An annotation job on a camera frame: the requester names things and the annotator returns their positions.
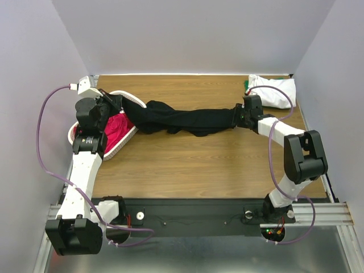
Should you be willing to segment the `black t shirt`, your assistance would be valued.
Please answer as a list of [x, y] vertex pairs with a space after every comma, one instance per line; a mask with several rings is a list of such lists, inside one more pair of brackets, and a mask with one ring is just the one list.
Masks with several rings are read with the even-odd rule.
[[165, 130], [169, 134], [187, 131], [205, 137], [237, 126], [236, 108], [175, 110], [161, 101], [148, 101], [146, 107], [119, 95], [117, 98], [127, 118], [144, 134]]

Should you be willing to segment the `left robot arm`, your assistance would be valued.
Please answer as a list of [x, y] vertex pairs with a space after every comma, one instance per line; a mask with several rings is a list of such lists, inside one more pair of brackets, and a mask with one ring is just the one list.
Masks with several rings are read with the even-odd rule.
[[91, 201], [106, 150], [105, 128], [109, 118], [122, 111], [122, 96], [99, 89], [95, 97], [79, 100], [75, 109], [78, 124], [72, 143], [71, 176], [65, 181], [68, 188], [56, 218], [45, 226], [61, 256], [99, 253], [107, 223], [121, 224], [127, 212], [119, 201], [107, 200], [101, 211]]

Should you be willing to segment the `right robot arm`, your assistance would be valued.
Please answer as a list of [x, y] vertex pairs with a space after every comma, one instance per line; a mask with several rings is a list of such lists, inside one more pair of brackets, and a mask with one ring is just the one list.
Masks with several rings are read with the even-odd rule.
[[283, 147], [284, 176], [280, 182], [273, 178], [275, 189], [264, 198], [259, 213], [259, 219], [263, 222], [274, 222], [287, 215], [292, 203], [307, 185], [327, 173], [328, 162], [318, 131], [297, 129], [282, 119], [265, 114], [258, 95], [245, 96], [243, 101], [244, 104], [235, 105], [232, 125], [268, 138], [271, 173], [274, 173], [272, 142]]

